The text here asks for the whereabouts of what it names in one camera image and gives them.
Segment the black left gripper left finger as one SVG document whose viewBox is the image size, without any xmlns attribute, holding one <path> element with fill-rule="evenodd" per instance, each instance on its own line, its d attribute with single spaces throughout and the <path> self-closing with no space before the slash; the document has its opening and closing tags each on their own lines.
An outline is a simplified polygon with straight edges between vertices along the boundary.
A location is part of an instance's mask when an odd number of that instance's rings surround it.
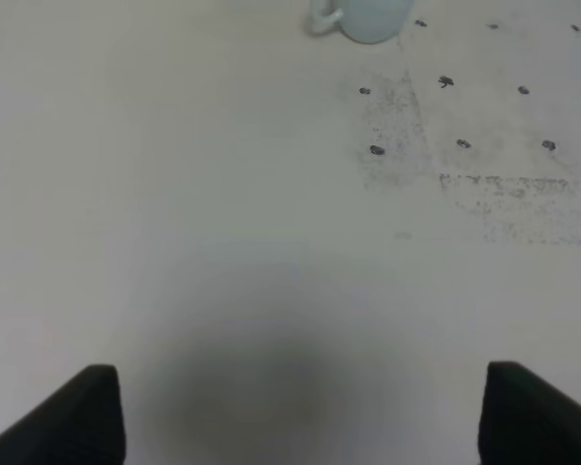
<svg viewBox="0 0 581 465">
<path fill-rule="evenodd" d="M 94 364 L 0 434 L 0 464 L 123 464 L 117 369 Z"/>
</svg>

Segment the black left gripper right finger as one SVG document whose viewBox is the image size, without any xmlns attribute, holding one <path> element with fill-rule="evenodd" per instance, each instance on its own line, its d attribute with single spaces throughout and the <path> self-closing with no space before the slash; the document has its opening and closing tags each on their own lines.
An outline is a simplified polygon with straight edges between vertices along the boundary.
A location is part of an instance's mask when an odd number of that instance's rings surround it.
<svg viewBox="0 0 581 465">
<path fill-rule="evenodd" d="M 482 464 L 581 464 L 581 405 L 518 362 L 492 361 L 477 449 Z"/>
</svg>

